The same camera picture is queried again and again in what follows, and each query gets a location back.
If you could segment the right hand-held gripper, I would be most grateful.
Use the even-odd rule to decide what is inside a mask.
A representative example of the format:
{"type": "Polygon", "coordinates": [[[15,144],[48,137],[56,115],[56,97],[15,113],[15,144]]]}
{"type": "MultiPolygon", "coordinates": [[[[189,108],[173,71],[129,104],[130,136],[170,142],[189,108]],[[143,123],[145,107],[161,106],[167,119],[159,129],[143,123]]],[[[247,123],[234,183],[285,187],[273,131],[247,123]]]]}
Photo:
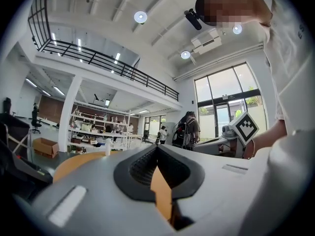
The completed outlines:
{"type": "Polygon", "coordinates": [[[246,146],[259,131],[259,127],[245,111],[222,127],[221,136],[195,146],[195,151],[214,156],[243,158],[246,146]]]}

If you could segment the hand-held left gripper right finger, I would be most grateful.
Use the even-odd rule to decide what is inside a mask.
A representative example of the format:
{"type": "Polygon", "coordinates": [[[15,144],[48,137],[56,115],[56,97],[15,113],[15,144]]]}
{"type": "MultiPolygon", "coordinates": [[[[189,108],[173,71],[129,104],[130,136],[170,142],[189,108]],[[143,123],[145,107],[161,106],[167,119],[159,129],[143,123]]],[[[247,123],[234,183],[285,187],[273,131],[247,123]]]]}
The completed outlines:
{"type": "Polygon", "coordinates": [[[266,236],[294,210],[315,171],[315,133],[299,131],[259,150],[249,160],[174,148],[199,165],[205,178],[193,196],[177,205],[190,224],[165,223],[160,236],[266,236]]]}

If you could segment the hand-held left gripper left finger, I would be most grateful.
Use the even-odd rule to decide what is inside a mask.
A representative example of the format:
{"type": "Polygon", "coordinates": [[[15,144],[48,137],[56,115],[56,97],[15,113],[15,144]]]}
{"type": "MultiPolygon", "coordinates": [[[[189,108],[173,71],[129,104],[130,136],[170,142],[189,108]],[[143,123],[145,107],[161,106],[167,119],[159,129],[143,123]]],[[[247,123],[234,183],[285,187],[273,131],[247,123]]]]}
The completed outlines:
{"type": "Polygon", "coordinates": [[[115,184],[114,169],[149,146],[126,150],[80,166],[42,191],[32,203],[57,236],[166,236],[173,228],[154,203],[130,199],[115,184]]]}

